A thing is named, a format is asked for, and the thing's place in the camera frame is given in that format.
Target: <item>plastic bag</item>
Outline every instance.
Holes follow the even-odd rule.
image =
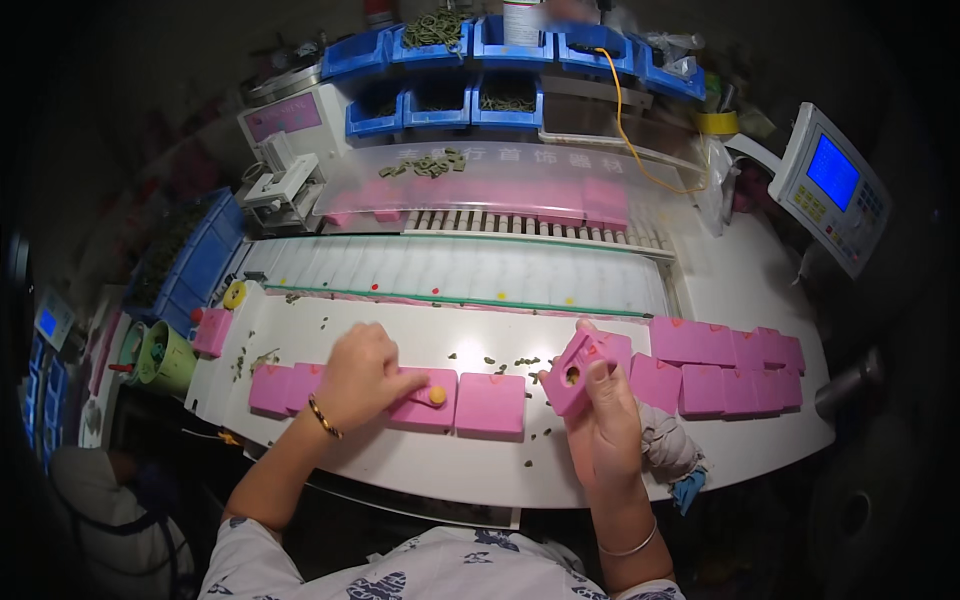
[[[700,152],[700,138],[694,138],[691,141],[696,145],[696,150]],[[697,192],[693,192],[694,203],[700,208],[700,218],[704,222],[704,227],[713,237],[720,237],[723,234],[724,214],[729,212],[729,200],[732,197],[732,186],[724,186],[727,177],[739,173],[739,169],[734,172],[733,159],[723,142],[714,135],[704,136],[704,145],[707,150],[707,187]]]
[[[647,32],[640,34],[640,38],[663,52],[664,71],[685,81],[697,72],[697,60],[694,57],[688,57],[686,53],[690,50],[700,50],[707,45],[707,41],[700,34],[688,36]]]

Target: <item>digital display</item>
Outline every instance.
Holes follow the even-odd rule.
[[[40,315],[40,331],[47,334],[48,338],[54,337],[54,331],[57,329],[57,320],[50,314],[46,308]]]
[[[828,137],[820,134],[817,151],[806,170],[806,176],[824,190],[840,210],[847,211],[860,174]]]

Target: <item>silver bangle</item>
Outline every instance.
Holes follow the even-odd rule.
[[[633,550],[627,550],[626,552],[611,552],[610,550],[608,550],[608,549],[604,548],[602,545],[600,545],[600,541],[597,542],[597,547],[600,548],[600,551],[603,552],[604,554],[606,554],[607,556],[615,556],[615,557],[630,556],[631,554],[636,554],[637,552],[639,552],[640,550],[642,550],[645,545],[647,545],[648,543],[650,543],[650,540],[652,540],[652,539],[654,538],[654,535],[655,535],[656,533],[657,533],[657,518],[654,516],[654,529],[653,529],[653,531],[650,532],[650,535],[647,536],[647,539],[646,539],[646,540],[644,540],[639,546],[637,546],[637,547],[634,548]]]

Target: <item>yellow dot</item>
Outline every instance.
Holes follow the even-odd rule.
[[[427,397],[429,397],[430,401],[434,404],[443,404],[446,402],[446,390],[439,385],[435,385],[430,388]]]

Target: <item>white shirt with blue print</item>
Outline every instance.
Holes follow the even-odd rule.
[[[259,523],[234,517],[220,526],[201,600],[610,600],[563,564],[555,548],[516,533],[436,527],[372,564],[305,583]],[[618,600],[684,600],[672,581],[631,588]]]

